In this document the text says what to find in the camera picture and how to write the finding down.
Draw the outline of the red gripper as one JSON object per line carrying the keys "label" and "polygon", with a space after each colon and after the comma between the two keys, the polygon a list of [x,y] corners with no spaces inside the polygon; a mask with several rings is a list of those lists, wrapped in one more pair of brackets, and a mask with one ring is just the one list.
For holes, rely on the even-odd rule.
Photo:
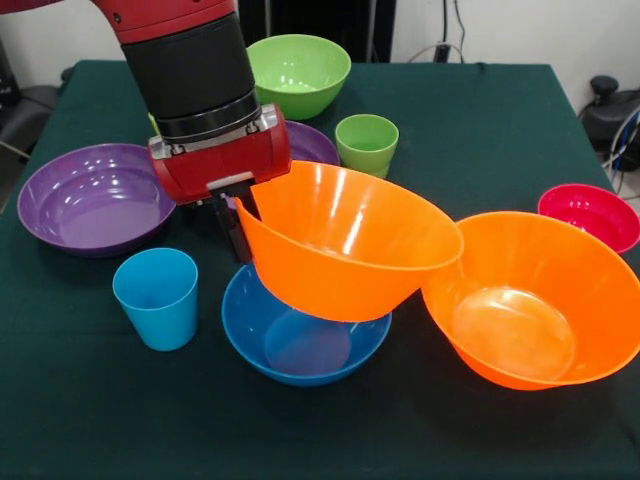
{"label": "red gripper", "polygon": [[204,201],[213,194],[216,218],[226,234],[236,260],[249,263],[251,248],[242,228],[238,199],[256,219],[261,215],[251,191],[253,182],[262,183],[289,172],[291,154],[286,121],[282,117],[262,117],[258,130],[245,127],[205,142],[204,147],[180,151],[160,136],[151,139],[151,162],[165,192],[179,205]]}

